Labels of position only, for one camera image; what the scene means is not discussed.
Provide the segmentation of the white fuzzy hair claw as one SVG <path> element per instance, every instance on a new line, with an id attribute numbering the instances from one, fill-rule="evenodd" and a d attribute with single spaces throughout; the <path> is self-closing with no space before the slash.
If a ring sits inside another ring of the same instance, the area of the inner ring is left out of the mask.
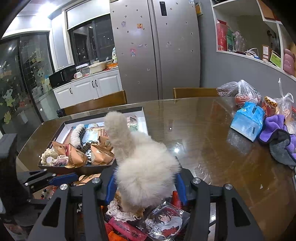
<path id="1" fill-rule="evenodd" d="M 85 135 L 85 125 L 79 124 L 72 130 L 70 136 L 70 144 L 73 145 L 75 148 L 82 148 L 83 147 L 83 137 Z"/>

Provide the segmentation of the beige fluffy hair claw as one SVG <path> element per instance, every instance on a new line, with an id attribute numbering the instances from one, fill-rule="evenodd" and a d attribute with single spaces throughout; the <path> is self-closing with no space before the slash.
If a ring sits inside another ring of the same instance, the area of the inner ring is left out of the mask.
<path id="1" fill-rule="evenodd" d="M 114 172 L 125 212 L 158 205 L 171 195 L 180 165 L 163 143 L 149 135 L 131 131 L 127 118 L 117 111 L 104 118 L 117 167 Z"/>

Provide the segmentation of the kraft pyramid snack packet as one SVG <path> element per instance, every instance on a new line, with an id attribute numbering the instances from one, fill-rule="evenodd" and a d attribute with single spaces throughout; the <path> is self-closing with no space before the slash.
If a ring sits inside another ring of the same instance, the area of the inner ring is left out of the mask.
<path id="1" fill-rule="evenodd" d="M 114 154 L 98 145 L 91 145 L 91 164 L 109 165 L 114 160 Z"/>
<path id="2" fill-rule="evenodd" d="M 68 157 L 68 164 L 66 165 L 66 168 L 78 168 L 86 164 L 88 157 L 83 152 L 76 149 L 71 144 L 64 145 L 64 148 L 66 156 Z"/>

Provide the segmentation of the black shallow tray box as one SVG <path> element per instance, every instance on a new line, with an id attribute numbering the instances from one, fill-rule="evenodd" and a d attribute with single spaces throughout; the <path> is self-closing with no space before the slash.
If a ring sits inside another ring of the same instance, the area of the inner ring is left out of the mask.
<path id="1" fill-rule="evenodd" d="M 148 134 L 147 124 L 145 121 L 144 108 L 142 106 L 128 107 L 127 109 L 119 109 L 118 112 L 128 118 L 129 121 L 137 121 L 134 130 Z M 93 114 L 86 117 L 76 118 L 62 122 L 47 147 L 53 147 L 52 142 L 56 141 L 61 144 L 70 143 L 70 137 L 72 131 L 79 124 L 83 124 L 85 127 L 85 135 L 82 138 L 83 144 L 90 143 L 92 141 L 99 141 L 99 136 L 105 134 L 104 132 L 104 117 L 106 112 Z M 64 166 L 44 166 L 41 162 L 38 163 L 40 169 L 47 169 L 51 173 L 55 174 L 69 174 L 75 172 L 79 175 L 91 175 L 101 173 L 103 169 L 108 168 L 110 165 L 84 165 L 77 168 L 66 168 Z"/>

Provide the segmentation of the orange lighter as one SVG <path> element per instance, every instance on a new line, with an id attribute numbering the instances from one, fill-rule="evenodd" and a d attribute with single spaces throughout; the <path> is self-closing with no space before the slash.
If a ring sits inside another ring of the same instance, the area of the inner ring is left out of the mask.
<path id="1" fill-rule="evenodd" d="M 108 233 L 108 240 L 109 241 L 128 241 L 126 238 L 116 234 L 114 231 L 110 231 Z"/>

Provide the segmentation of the anime badge in bag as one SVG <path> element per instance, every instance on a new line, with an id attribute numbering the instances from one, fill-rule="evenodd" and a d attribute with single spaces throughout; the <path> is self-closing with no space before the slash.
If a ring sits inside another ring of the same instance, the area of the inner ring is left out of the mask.
<path id="1" fill-rule="evenodd" d="M 179 234 L 189 218 L 188 212 L 163 201 L 148 214 L 142 231 L 153 240 L 169 240 Z"/>

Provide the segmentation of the pink packet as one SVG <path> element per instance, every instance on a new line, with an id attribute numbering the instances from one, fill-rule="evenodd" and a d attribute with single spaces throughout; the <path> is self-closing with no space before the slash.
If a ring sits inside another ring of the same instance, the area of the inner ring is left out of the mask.
<path id="1" fill-rule="evenodd" d="M 114 217 L 108 222 L 116 231 L 132 241 L 144 241 L 147 235 L 127 222 L 117 221 Z"/>

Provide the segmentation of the grey cloth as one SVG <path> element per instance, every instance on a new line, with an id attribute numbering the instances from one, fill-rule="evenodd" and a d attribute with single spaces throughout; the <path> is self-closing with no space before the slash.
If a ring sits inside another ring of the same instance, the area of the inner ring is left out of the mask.
<path id="1" fill-rule="evenodd" d="M 274 160 L 293 169 L 295 168 L 295 153 L 293 152 L 295 147 L 294 145 L 288 147 L 291 144 L 290 134 L 286 131 L 278 131 L 277 136 L 269 143 L 269 150 Z"/>

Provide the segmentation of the left wooden chair back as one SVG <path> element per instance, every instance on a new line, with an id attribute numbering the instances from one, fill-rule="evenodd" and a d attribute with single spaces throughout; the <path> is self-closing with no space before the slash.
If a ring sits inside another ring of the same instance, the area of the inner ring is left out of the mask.
<path id="1" fill-rule="evenodd" d="M 126 93 L 124 90 L 121 90 L 109 95 L 105 95 L 103 97 L 91 99 L 85 102 L 78 103 L 76 105 L 58 109 L 56 112 L 57 116 L 61 118 L 72 114 L 83 113 L 86 111 L 92 111 L 101 108 L 110 108 L 125 104 L 127 104 Z"/>

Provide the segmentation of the black microwave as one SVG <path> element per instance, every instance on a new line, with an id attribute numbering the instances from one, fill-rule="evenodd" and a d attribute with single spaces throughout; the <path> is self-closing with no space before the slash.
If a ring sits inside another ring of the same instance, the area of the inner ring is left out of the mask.
<path id="1" fill-rule="evenodd" d="M 74 79 L 76 66 L 69 65 L 49 76 L 49 82 L 52 88 L 60 87 Z"/>

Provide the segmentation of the white kitchen cabinet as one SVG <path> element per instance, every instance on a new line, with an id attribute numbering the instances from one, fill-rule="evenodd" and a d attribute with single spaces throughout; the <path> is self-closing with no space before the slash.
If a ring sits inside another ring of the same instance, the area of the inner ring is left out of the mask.
<path id="1" fill-rule="evenodd" d="M 66 108 L 121 90 L 119 69 L 115 68 L 72 80 L 55 88 L 54 94 L 60 108 Z"/>

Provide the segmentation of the blue tissue pack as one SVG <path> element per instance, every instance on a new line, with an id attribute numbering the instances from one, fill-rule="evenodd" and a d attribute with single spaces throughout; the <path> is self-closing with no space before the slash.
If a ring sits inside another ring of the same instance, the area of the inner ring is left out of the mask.
<path id="1" fill-rule="evenodd" d="M 264 110 L 253 102 L 245 102 L 236 111 L 230 128 L 254 142 L 263 127 Z"/>

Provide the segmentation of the purple cloth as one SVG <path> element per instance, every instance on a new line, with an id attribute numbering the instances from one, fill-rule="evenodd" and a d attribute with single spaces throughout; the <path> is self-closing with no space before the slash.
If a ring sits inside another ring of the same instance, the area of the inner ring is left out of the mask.
<path id="1" fill-rule="evenodd" d="M 273 115 L 267 117 L 264 121 L 264 125 L 262 127 L 262 131 L 259 134 L 258 140 L 263 145 L 268 145 L 270 141 L 277 136 L 278 131 L 286 131 L 288 132 L 287 126 L 284 124 L 285 117 L 283 115 Z M 292 139 L 292 144 L 288 147 L 294 145 L 295 147 L 295 134 L 289 133 Z"/>

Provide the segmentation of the silver refrigerator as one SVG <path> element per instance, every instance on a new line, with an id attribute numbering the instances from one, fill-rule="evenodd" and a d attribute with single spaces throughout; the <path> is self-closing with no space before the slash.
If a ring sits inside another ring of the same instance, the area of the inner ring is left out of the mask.
<path id="1" fill-rule="evenodd" d="M 200 85 L 200 38 L 194 1 L 111 1 L 122 87 L 129 103 L 170 99 Z"/>

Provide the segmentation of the red box on shelf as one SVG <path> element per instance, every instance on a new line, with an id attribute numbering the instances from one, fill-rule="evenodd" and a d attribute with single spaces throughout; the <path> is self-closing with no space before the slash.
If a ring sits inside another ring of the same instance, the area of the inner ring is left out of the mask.
<path id="1" fill-rule="evenodd" d="M 218 50 L 227 51 L 227 23 L 221 20 L 216 21 Z"/>

